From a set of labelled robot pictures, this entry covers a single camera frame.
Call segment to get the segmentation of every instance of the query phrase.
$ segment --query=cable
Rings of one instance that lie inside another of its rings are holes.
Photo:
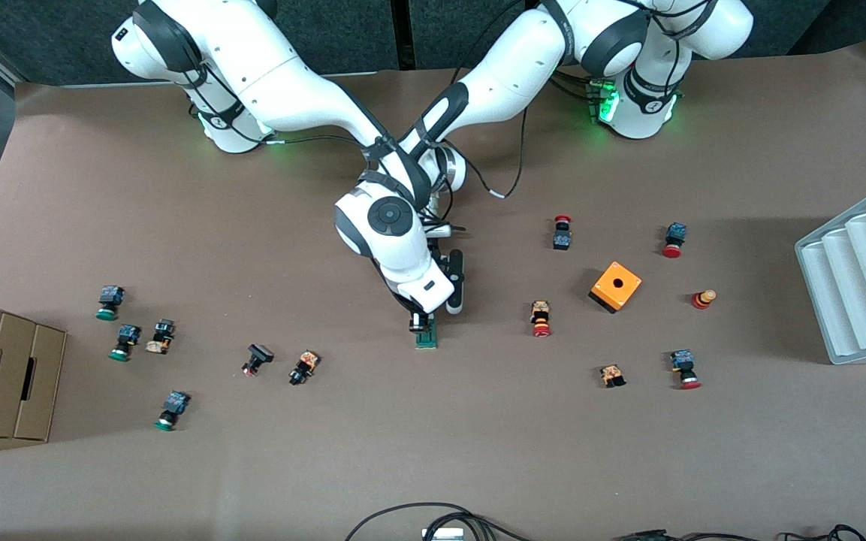
[[[299,137],[299,138],[277,138],[277,140],[268,141],[269,144],[292,144],[292,143],[306,143],[306,141],[344,141],[344,143],[351,143],[356,145],[356,147],[364,148],[363,145],[360,144],[360,141],[356,141],[354,138],[343,137],[343,136],[333,136],[333,134],[319,134],[318,136],[309,136],[309,137]]]
[[[236,95],[236,93],[233,92],[233,90],[231,90],[229,88],[229,86],[226,86],[226,83],[222,82],[222,79],[220,79],[219,76],[216,75],[216,73],[212,70],[212,68],[209,67],[209,65],[203,64],[203,68],[206,68],[206,72],[209,73],[210,75],[212,75],[213,78],[216,79],[216,82],[219,83],[219,85],[222,86],[222,88],[225,89],[226,92],[229,93],[229,95],[231,97],[233,97],[234,99],[236,99],[238,101],[238,96]],[[195,90],[196,95],[198,95],[199,99],[201,99],[202,102],[204,104],[206,104],[206,107],[208,107],[210,110],[212,110],[213,113],[217,113],[216,108],[213,107],[211,103],[209,103],[209,100],[206,100],[206,96],[203,96],[202,92],[199,92],[198,86],[196,86],[194,83],[192,83],[192,79],[190,78],[189,73],[183,72],[183,75],[186,76],[186,81],[189,82],[189,86],[191,86],[192,89]],[[189,108],[190,114],[192,114],[192,108],[193,107],[195,107],[195,104],[192,104],[192,106],[190,106],[190,108]],[[255,144],[270,144],[270,143],[272,143],[272,144],[292,144],[292,143],[306,143],[306,141],[334,140],[334,141],[345,141],[346,143],[351,143],[351,144],[356,145],[356,147],[364,148],[363,144],[360,144],[360,141],[356,141],[354,138],[348,138],[348,137],[343,137],[343,136],[333,136],[333,134],[319,134],[318,136],[301,137],[301,138],[286,138],[286,140],[275,140],[275,138],[274,138],[275,134],[268,134],[266,137],[262,138],[261,140],[256,140],[255,138],[248,137],[248,136],[246,136],[246,134],[240,132],[240,130],[238,130],[237,127],[234,126],[233,123],[231,123],[231,122],[229,123],[229,127],[231,128],[231,130],[236,132],[238,134],[238,136],[244,138],[244,140],[251,141],[251,143],[255,143]]]
[[[589,83],[592,80],[592,77],[577,77],[576,75],[573,75],[571,73],[566,73],[565,71],[559,71],[559,69],[557,69],[556,71],[553,71],[553,75],[555,77],[560,77],[560,79],[564,79],[566,81],[577,83],[577,85],[586,85],[586,83]]]
[[[433,535],[436,534],[436,530],[438,530],[439,527],[445,526],[447,523],[450,523],[450,521],[461,519],[476,521],[478,526],[480,526],[480,528],[483,528],[484,532],[487,532],[487,535],[491,534],[491,530],[497,530],[502,534],[507,535],[507,537],[514,538],[516,541],[532,541],[529,538],[522,537],[521,535],[517,535],[514,532],[507,530],[507,528],[499,526],[498,524],[494,523],[494,521],[484,519],[483,517],[473,513],[469,513],[468,511],[467,513],[453,513],[444,517],[440,517],[436,521],[433,521],[433,523],[426,528],[426,536],[423,538],[423,541],[432,541]]]
[[[448,218],[448,216],[449,216],[449,212],[453,210],[453,198],[454,198],[454,193],[453,193],[453,185],[452,185],[452,184],[450,184],[450,183],[447,181],[447,182],[445,183],[445,185],[446,185],[446,189],[447,189],[447,191],[449,192],[449,205],[446,206],[446,212],[442,213],[442,218],[439,218],[439,216],[433,216],[432,213],[430,213],[430,212],[429,212],[428,210],[426,210],[425,208],[424,208],[424,209],[420,209],[419,212],[418,212],[418,213],[419,213],[419,216],[421,216],[421,218],[425,218],[425,220],[423,220],[423,226],[429,226],[429,225],[432,225],[432,228],[426,230],[427,233],[429,233],[429,232],[432,231],[433,229],[436,229],[436,227],[440,227],[440,226],[443,226],[443,225],[450,225],[450,223],[448,222],[447,218]],[[453,229],[457,229],[457,230],[460,230],[460,231],[465,231],[465,230],[466,230],[466,229],[463,228],[463,227],[457,227],[457,226],[454,226]]]
[[[519,184],[519,179],[523,176],[523,153],[526,151],[526,113],[529,112],[529,107],[523,109],[523,123],[519,127],[519,168],[516,171],[516,178],[512,181],[512,186],[509,187],[509,191],[505,193],[505,195],[501,195],[498,192],[495,192],[493,189],[487,187],[488,191],[495,198],[506,199],[512,192],[516,189],[516,186]]]
[[[361,527],[365,526],[365,524],[367,524],[368,521],[371,521],[377,517],[381,517],[382,515],[387,514],[387,513],[392,513],[394,511],[399,511],[401,509],[409,509],[412,507],[447,507],[450,509],[456,509],[457,511],[461,511],[464,513],[469,512],[466,510],[466,508],[457,506],[457,504],[442,503],[442,501],[416,501],[416,503],[403,503],[402,506],[387,507],[387,508],[383,509],[382,511],[376,511],[375,513],[371,514],[370,516],[364,518],[363,520],[360,521],[360,524],[356,524],[356,527],[354,527],[353,530],[351,530],[349,532],[349,535],[346,535],[345,541],[349,541],[351,538],[353,538],[353,536],[356,535],[356,532],[359,531]]]
[[[758,541],[742,535],[731,533],[694,533],[690,537],[684,537],[683,541],[700,541],[701,539],[732,539],[732,541]]]
[[[550,79],[548,82],[556,88],[562,90],[567,95],[575,97],[576,99],[581,99],[583,101],[590,101],[587,96],[578,95],[576,92],[573,92],[573,90],[567,89],[566,86],[560,85],[560,83],[558,83],[556,79]]]
[[[432,523],[426,527],[426,534],[423,536],[423,541],[431,541],[432,538],[436,536],[436,532],[439,531],[441,527],[451,523],[451,521],[461,521],[461,523],[465,524],[466,527],[473,532],[473,537],[476,539],[480,538],[480,535],[477,533],[477,528],[481,531],[483,537],[485,537],[487,541],[495,541],[496,539],[496,534],[493,533],[492,528],[488,526],[488,524],[485,524],[479,517],[475,517],[475,515],[472,515],[471,513],[450,513],[432,521]]]
[[[663,100],[670,97],[670,82],[673,80],[673,73],[676,72],[676,66],[680,64],[680,42],[676,42],[676,55],[673,57],[673,66],[670,68],[669,75],[666,76],[666,83],[663,85]]]
[[[831,530],[830,533],[826,535],[817,535],[817,537],[803,537],[803,535],[789,532],[783,532],[780,535],[782,535],[783,541],[790,541],[791,539],[794,541],[842,541],[840,538],[840,532],[844,531],[854,534],[856,539],[859,541],[866,541],[866,537],[863,537],[861,532],[854,530],[854,528],[847,526],[847,524],[837,524],[837,526],[834,527],[834,530]]]
[[[448,140],[444,140],[447,144],[450,144],[450,147],[453,147],[453,150],[456,150],[457,154],[459,154],[460,157],[463,158],[463,160],[466,160],[466,164],[469,165],[469,167],[471,169],[473,169],[474,172],[476,172],[476,176],[480,177],[480,184],[483,185],[483,188],[485,189],[485,191],[489,192],[490,195],[494,196],[495,198],[506,199],[510,195],[512,195],[512,192],[514,191],[514,189],[516,189],[516,185],[519,184],[519,179],[523,176],[523,153],[524,153],[525,148],[526,148],[526,111],[527,110],[529,110],[528,107],[526,107],[526,109],[523,110],[523,123],[522,123],[522,126],[520,126],[520,128],[519,128],[519,168],[518,168],[518,171],[516,171],[516,178],[514,179],[514,181],[512,181],[512,186],[509,187],[509,191],[506,192],[505,195],[499,194],[498,192],[494,191],[494,189],[490,188],[490,185],[488,185],[487,181],[485,181],[485,178],[483,178],[483,174],[480,172],[480,168],[477,168],[476,164],[474,164],[473,161],[470,160],[470,158],[466,157],[466,154],[463,154],[463,152],[460,152],[459,148],[456,148],[456,145],[454,145],[453,143],[449,143]]]
[[[669,13],[666,13],[665,11],[657,11],[657,10],[650,10],[650,13],[653,15],[653,17],[663,17],[663,18],[682,17],[682,15],[688,14],[688,13],[690,13],[690,11],[694,11],[694,10],[700,8],[701,6],[706,6],[706,4],[710,3],[711,1],[712,0],[701,0],[697,4],[694,4],[693,7],[687,8],[686,10],[683,10],[683,11],[677,11],[677,13],[675,13],[675,14],[669,14]]]
[[[460,76],[460,69],[463,68],[463,64],[466,64],[466,60],[469,58],[469,55],[473,54],[473,49],[476,48],[476,45],[478,44],[478,42],[480,42],[480,40],[483,40],[484,35],[486,35],[487,32],[490,31],[492,25],[496,24],[496,21],[499,20],[499,17],[502,17],[502,15],[507,13],[507,11],[511,10],[512,7],[514,7],[516,4],[519,4],[520,2],[522,2],[522,0],[511,0],[511,2],[509,2],[505,5],[504,8],[502,8],[502,11],[500,11],[500,13],[496,14],[496,16],[487,23],[487,26],[483,28],[483,32],[480,32],[480,35],[477,35],[476,40],[473,41],[473,44],[469,45],[469,50],[466,51],[466,55],[463,55],[463,59],[460,60],[460,64],[457,64],[456,71],[453,72],[453,77],[449,80],[450,85],[452,85],[452,83],[456,83],[456,79]]]

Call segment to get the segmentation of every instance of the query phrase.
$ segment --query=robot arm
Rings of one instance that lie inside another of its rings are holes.
[[[600,121],[628,138],[652,137],[670,119],[694,52],[728,57],[753,28],[753,15],[741,0],[653,0],[653,9],[642,53],[601,91]]]
[[[347,130],[382,172],[365,171],[336,203],[336,229],[409,309],[434,311],[454,292],[418,216],[439,161],[424,171],[354,96],[310,71],[271,20],[274,10],[268,0],[145,0],[113,35],[113,51],[135,75],[182,86],[223,150],[261,144],[256,120],[280,131]]]
[[[400,145],[417,159],[453,130],[522,112],[561,62],[597,77],[621,72],[639,54],[647,12],[621,0],[546,0],[523,11],[483,61],[416,120]]]
[[[415,161],[355,97],[310,71],[269,17],[274,3],[260,3],[146,0],[113,35],[113,51],[135,75],[182,86],[223,150],[261,144],[256,120],[280,131],[335,125],[417,202],[428,199],[429,179]]]

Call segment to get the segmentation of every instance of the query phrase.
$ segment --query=orange box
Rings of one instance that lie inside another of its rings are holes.
[[[590,298],[611,314],[615,314],[620,308],[626,306],[629,298],[642,283],[639,277],[613,261],[600,280],[597,280],[594,287],[590,289]]]

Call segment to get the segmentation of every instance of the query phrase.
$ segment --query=small component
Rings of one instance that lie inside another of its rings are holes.
[[[693,308],[706,310],[707,308],[710,308],[710,305],[714,303],[715,299],[717,299],[717,292],[714,290],[700,291],[698,294],[693,295]]]
[[[129,360],[131,347],[137,345],[138,337],[142,334],[142,328],[135,325],[123,325],[119,328],[119,341],[113,351],[109,353],[109,359],[124,363]]]
[[[603,383],[607,387],[622,387],[626,384],[623,373],[620,372],[619,367],[616,365],[600,369],[600,376],[603,376]]]
[[[570,222],[573,222],[573,219],[564,215],[564,213],[556,216],[556,233],[553,233],[553,249],[568,250],[570,244],[573,243],[573,233],[569,230]]]
[[[307,349],[302,355],[299,355],[299,362],[296,364],[295,370],[289,374],[289,383],[292,385],[305,383],[317,366],[319,366],[319,355]]]
[[[123,295],[126,290],[119,286],[106,286],[99,292],[99,304],[102,308],[95,313],[96,318],[103,322],[114,322],[119,318],[119,305],[122,304]]]
[[[700,387],[700,379],[693,372],[693,353],[689,349],[680,349],[670,353],[673,372],[680,373],[680,389],[696,389]]]
[[[160,431],[171,432],[179,421],[179,415],[186,413],[186,407],[189,406],[189,401],[192,400],[188,394],[181,391],[172,391],[168,398],[165,398],[165,404],[162,404],[164,412],[158,416],[158,421],[155,422],[155,427]]]
[[[413,328],[425,329],[415,331]],[[413,314],[409,330],[416,334],[416,349],[436,349],[436,315]]]
[[[258,373],[258,367],[264,365],[265,363],[271,363],[274,355],[268,349],[265,349],[265,346],[260,346],[257,343],[253,343],[249,347],[249,362],[243,365],[243,372],[249,376],[255,376]]]
[[[607,312],[615,314],[626,306],[629,298],[643,281],[621,264],[613,261],[607,271],[590,289],[590,298],[598,302]]]
[[[546,301],[533,301],[533,312],[530,314],[533,324],[533,336],[543,338],[553,334],[550,329],[550,304]]]
[[[155,334],[145,343],[145,350],[150,353],[164,355],[169,353],[172,339],[176,336],[176,323],[172,319],[159,319],[155,324]]]
[[[683,243],[686,243],[686,226],[679,222],[673,222],[666,229],[666,247],[663,255],[670,259],[676,259],[683,253]]]

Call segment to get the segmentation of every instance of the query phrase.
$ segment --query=cardboard divider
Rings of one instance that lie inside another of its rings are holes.
[[[47,326],[35,326],[35,341],[27,361],[23,398],[14,437],[25,440],[45,441],[52,424],[52,408],[59,386],[59,370],[62,369],[62,350],[65,348],[65,333]]]
[[[35,323],[11,314],[0,321],[0,438],[11,438],[22,398]]]

